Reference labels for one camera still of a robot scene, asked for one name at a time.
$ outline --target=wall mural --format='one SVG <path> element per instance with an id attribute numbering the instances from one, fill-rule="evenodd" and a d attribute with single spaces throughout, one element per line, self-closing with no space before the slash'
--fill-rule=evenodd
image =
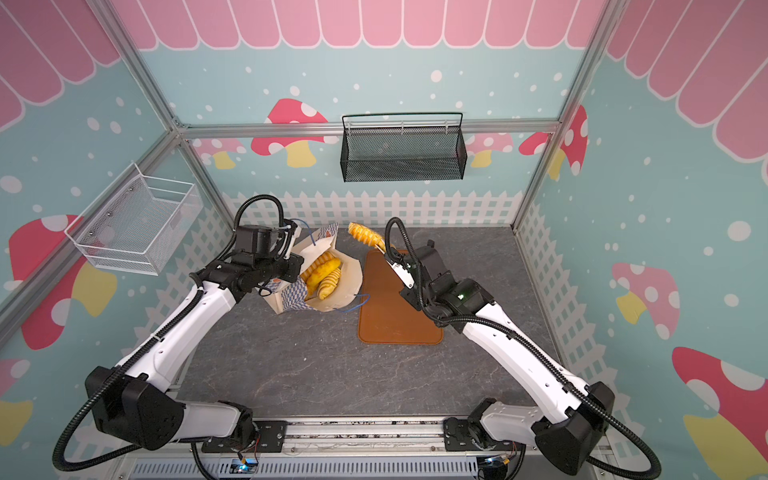
<path id="1" fill-rule="evenodd" d="M 181 121 L 254 124 L 286 98 L 327 121 L 556 118 L 604 0 L 113 3 Z"/>
<path id="2" fill-rule="evenodd" d="M 1 302 L 164 129 L 85 0 L 2 0 L 0 51 Z M 25 324 L 30 346 L 59 337 L 69 299 L 98 315 L 114 285 L 99 273 L 71 270 Z M 92 296 L 86 285 L 104 289 Z"/>
<path id="3" fill-rule="evenodd" d="M 745 125 L 764 111 L 755 92 L 768 98 L 766 15 L 750 0 L 633 0 L 582 102 L 579 175 L 546 178 L 520 229 L 566 363 L 617 393 L 662 478 L 768 478 L 768 190 L 748 164 L 768 149 Z M 622 467 L 646 468 L 608 438 Z"/>

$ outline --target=gray countertop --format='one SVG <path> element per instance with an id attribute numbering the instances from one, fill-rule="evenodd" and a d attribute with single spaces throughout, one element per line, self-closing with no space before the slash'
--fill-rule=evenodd
<path id="1" fill-rule="evenodd" d="M 411 228 L 409 236 L 415 247 L 433 239 L 457 280 L 477 280 L 557 358 L 509 228 Z M 368 250 L 344 230 L 336 248 L 361 263 Z M 246 296 L 200 342 L 178 398 L 237 402 L 259 417 L 468 415 L 487 396 L 533 405 L 486 351 L 453 328 L 435 346 L 369 345 L 357 336 L 358 318 L 358 311 L 276 315 L 257 295 Z"/>

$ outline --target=red mushroom cap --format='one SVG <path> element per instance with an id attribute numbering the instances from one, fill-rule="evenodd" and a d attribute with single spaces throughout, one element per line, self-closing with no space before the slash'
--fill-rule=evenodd
<path id="1" fill-rule="evenodd" d="M 326 118 L 317 110 L 293 98 L 281 98 L 272 108 L 265 123 L 269 124 L 325 124 Z M 251 150 L 259 155 L 271 155 L 297 141 L 336 143 L 336 137 L 269 137 L 254 138 Z"/>
<path id="2" fill-rule="evenodd" d="M 473 154 L 486 150 L 511 152 L 515 147 L 510 134 L 476 134 L 464 143 L 467 151 Z"/>
<path id="3" fill-rule="evenodd" d="M 579 105 L 571 127 L 565 132 L 563 144 L 560 146 L 568 158 L 573 175 L 578 175 L 584 165 L 584 156 L 587 154 L 587 133 L 587 111 L 583 105 Z"/>
<path id="4" fill-rule="evenodd" d="M 520 153 L 523 155 L 540 154 L 547 147 L 548 140 L 549 134 L 537 132 L 526 138 L 523 143 L 520 144 Z"/>

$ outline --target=yellow mushroom stem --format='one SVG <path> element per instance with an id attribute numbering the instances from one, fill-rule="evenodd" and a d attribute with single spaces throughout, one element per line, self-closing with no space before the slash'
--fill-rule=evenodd
<path id="1" fill-rule="evenodd" d="M 317 159 L 310 151 L 310 143 L 306 140 L 295 141 L 286 147 L 288 151 L 288 166 L 293 168 L 312 167 Z"/>
<path id="2" fill-rule="evenodd" d="M 549 177 L 554 181 L 560 180 L 560 167 L 563 166 L 563 160 L 565 160 L 565 152 L 561 148 L 556 154 L 554 154 L 552 165 L 549 166 L 548 170 Z"/>
<path id="3" fill-rule="evenodd" d="M 479 151 L 475 155 L 475 159 L 472 160 L 472 165 L 470 165 L 470 167 L 485 168 L 490 164 L 491 164 L 491 151 L 483 150 L 483 151 Z"/>

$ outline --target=metal frame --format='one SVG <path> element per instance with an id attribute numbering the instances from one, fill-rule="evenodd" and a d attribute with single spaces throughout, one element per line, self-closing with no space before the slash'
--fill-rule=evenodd
<path id="1" fill-rule="evenodd" d="M 531 203 L 541 187 L 541 182 L 544 181 L 549 164 L 553 161 L 555 154 L 560 149 L 560 144 L 565 138 L 565 133 L 568 131 L 568 127 L 571 126 L 571 122 L 576 116 L 576 111 L 581 104 L 581 99 L 584 97 L 584 93 L 587 91 L 587 87 L 594 77 L 595 71 L 598 69 L 603 51 L 613 34 L 614 27 L 621 18 L 621 14 L 624 13 L 624 9 L 628 3 L 629 0 L 608 0 L 605 8 L 603 8 L 598 26 L 592 32 L 592 36 L 589 40 L 589 47 L 584 53 L 584 57 L 581 59 L 578 73 L 576 74 L 571 90 L 568 93 L 568 99 L 565 101 L 565 106 L 560 115 L 560 126 L 549 138 L 544 154 L 541 156 L 541 161 L 538 162 L 531 183 L 525 191 L 525 196 L 520 204 L 515 221 L 512 223 L 512 231 L 515 234 L 517 234 L 520 222 L 528 212 L 528 208 L 531 207 Z"/>

